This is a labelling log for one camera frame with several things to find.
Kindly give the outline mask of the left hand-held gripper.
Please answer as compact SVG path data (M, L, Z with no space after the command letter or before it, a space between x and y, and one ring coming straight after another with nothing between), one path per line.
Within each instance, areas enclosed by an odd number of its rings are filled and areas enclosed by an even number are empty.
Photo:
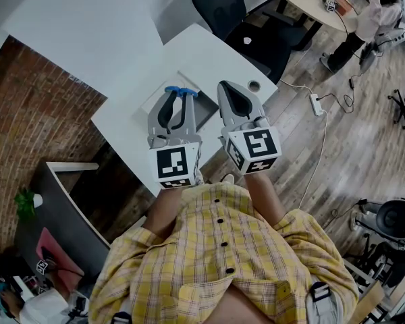
M180 123L168 124L175 92L165 91L148 114L148 159L154 181L164 190L196 185L202 138L196 133L194 96L183 94Z

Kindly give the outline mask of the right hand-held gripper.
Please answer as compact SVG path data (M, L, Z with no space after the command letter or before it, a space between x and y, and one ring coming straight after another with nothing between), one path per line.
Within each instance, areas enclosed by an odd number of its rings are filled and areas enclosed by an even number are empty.
M219 139L238 172L245 176L271 169L281 156L281 143L276 127L263 116L259 98L235 82L222 80L217 100L225 125Z

